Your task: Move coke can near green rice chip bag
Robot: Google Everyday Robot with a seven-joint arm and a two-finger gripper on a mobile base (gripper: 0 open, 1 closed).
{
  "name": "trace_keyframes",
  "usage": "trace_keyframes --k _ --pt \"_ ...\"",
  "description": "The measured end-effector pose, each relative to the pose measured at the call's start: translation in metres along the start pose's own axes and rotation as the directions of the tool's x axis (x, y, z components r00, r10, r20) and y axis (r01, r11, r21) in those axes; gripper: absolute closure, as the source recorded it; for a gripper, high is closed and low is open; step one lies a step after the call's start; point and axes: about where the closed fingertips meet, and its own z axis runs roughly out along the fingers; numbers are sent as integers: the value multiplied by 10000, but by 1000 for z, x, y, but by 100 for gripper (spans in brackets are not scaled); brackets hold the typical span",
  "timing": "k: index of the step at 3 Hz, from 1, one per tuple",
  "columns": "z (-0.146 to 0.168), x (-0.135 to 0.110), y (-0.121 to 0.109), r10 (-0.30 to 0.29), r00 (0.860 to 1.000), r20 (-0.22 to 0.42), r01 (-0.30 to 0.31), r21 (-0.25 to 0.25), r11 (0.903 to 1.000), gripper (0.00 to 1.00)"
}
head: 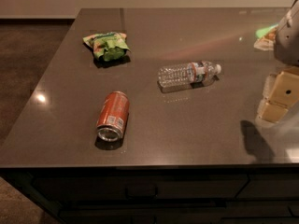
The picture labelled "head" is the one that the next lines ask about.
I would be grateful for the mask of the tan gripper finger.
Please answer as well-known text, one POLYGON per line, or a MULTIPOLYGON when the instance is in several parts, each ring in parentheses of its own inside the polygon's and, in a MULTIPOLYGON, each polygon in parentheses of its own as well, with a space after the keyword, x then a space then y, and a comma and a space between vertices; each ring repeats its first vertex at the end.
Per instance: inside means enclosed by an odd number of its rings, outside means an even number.
POLYGON ((299 101, 299 68, 287 68, 277 75, 269 101, 284 107, 292 107, 299 101))
POLYGON ((281 104, 271 103, 263 98, 257 110, 257 116, 271 123, 279 122, 289 111, 288 107, 281 104))

